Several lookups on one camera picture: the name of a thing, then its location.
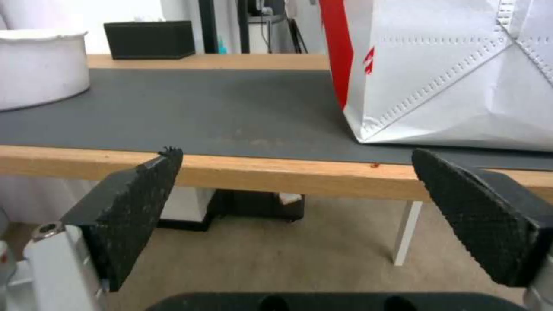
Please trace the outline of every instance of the white table leg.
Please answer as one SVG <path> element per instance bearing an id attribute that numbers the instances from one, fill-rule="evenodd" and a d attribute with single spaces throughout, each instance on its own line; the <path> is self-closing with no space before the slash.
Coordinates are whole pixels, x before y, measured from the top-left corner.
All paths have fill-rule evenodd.
<path id="1" fill-rule="evenodd" d="M 405 205 L 403 219 L 399 225 L 398 237 L 395 240 L 394 266 L 403 266 L 421 207 L 422 202 L 419 201 L 407 201 Z"/>

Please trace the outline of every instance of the textured rubber pad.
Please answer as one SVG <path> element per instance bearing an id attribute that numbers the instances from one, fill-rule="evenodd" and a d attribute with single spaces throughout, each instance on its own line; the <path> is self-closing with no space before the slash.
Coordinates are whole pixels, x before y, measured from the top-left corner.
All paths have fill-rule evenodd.
<path id="1" fill-rule="evenodd" d="M 413 166 L 455 235 L 500 284 L 525 287 L 553 239 L 553 207 L 508 176 L 417 149 Z"/>
<path id="2" fill-rule="evenodd" d="M 61 219 L 82 229 L 100 279 L 117 291 L 148 243 L 182 163 L 180 149 L 110 174 Z"/>

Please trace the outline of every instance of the red logo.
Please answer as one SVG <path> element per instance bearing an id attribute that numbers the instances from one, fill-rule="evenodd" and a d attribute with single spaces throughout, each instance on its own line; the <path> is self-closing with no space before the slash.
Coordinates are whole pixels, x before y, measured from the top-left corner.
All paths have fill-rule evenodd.
<path id="1" fill-rule="evenodd" d="M 367 53 L 367 56 L 365 56 L 365 59 L 363 60 L 363 64 L 365 65 L 365 73 L 367 75 L 370 75 L 373 72 L 373 59 L 374 47 L 369 50 L 369 53 Z"/>

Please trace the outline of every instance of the white container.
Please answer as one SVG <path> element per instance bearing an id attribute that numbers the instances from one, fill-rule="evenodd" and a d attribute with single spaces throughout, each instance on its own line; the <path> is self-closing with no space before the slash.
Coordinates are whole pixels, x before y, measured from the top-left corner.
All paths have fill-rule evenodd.
<path id="1" fill-rule="evenodd" d="M 0 111 L 87 90 L 85 34 L 60 29 L 0 30 Z"/>

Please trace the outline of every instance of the gray mat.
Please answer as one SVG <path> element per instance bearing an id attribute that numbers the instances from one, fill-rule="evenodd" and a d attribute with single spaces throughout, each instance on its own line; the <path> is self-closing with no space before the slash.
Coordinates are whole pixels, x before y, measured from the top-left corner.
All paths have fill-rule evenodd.
<path id="1" fill-rule="evenodd" d="M 0 144 L 410 163 L 413 147 L 358 144 L 328 71 L 92 69 L 91 88 L 0 112 Z M 553 170 L 551 153 L 432 148 L 465 164 Z"/>

